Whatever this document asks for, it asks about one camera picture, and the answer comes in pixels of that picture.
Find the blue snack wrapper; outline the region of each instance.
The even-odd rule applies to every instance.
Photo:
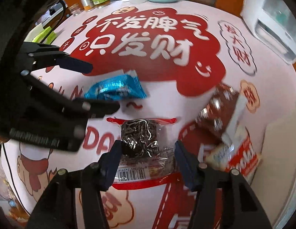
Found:
[[[129,98],[144,99],[144,92],[134,70],[126,74],[108,78],[95,83],[88,92],[84,94],[85,99],[118,101]]]

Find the metal can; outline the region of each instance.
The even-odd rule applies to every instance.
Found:
[[[81,3],[86,12],[91,11],[92,9],[95,8],[95,5],[92,0],[81,0]]]

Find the black cable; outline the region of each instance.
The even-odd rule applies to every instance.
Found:
[[[17,196],[18,196],[18,200],[19,200],[20,204],[22,205],[22,207],[24,208],[24,210],[27,212],[27,214],[31,215],[31,214],[27,211],[27,209],[24,207],[22,201],[20,200],[20,196],[19,196],[19,194],[18,194],[18,192],[17,192],[17,189],[16,189],[16,187],[15,187],[15,183],[14,183],[14,180],[13,180],[13,177],[12,177],[11,167],[10,167],[10,164],[9,164],[9,161],[8,161],[8,157],[7,157],[7,152],[6,152],[5,144],[2,144],[2,148],[4,149],[4,153],[5,153],[5,156],[6,156],[6,161],[7,161],[7,164],[8,164],[8,167],[9,167],[9,171],[10,171],[10,175],[11,175],[12,184],[13,184],[13,187],[14,187],[14,189],[15,189],[15,192],[16,192],[16,194],[17,194]]]
[[[59,3],[61,3],[63,6],[63,14],[62,14],[61,18],[58,20],[57,24],[48,32],[48,34],[44,37],[44,39],[42,39],[42,41],[40,43],[43,43],[47,39],[47,37],[57,28],[57,26],[62,21],[64,15],[65,15],[66,4],[65,4],[65,2],[63,2],[63,0],[59,0]]]

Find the cartoon character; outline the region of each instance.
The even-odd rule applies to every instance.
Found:
[[[105,210],[110,228],[116,228],[119,225],[128,224],[134,218],[134,208],[128,200],[128,190],[117,190],[112,186],[106,192],[101,193],[101,200]],[[81,191],[79,200],[82,205]]]
[[[48,159],[51,149],[39,148],[19,143],[20,156],[17,158],[17,173],[28,193],[36,202],[46,189],[48,183],[57,173],[57,168],[48,171]]]

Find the snack package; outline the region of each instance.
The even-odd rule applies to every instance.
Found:
[[[214,169],[226,172],[238,169],[249,183],[260,160],[261,156],[253,149],[249,132],[243,125],[238,125],[231,145],[220,144],[205,158]]]
[[[243,95],[220,83],[207,106],[199,113],[196,123],[230,146],[235,136],[237,121],[246,104],[247,99]]]
[[[116,189],[142,189],[158,186],[180,178],[174,158],[174,145],[161,138],[162,125],[172,119],[122,120],[107,118],[121,125],[122,158],[113,183]]]
[[[177,119],[122,120],[107,118],[121,125],[122,154],[130,158],[153,157],[160,153],[159,135],[161,125],[174,124]]]
[[[123,100],[126,98],[144,99],[147,95],[144,92],[134,70],[126,74],[111,77],[95,83],[88,92],[84,94],[86,99],[97,100]]]

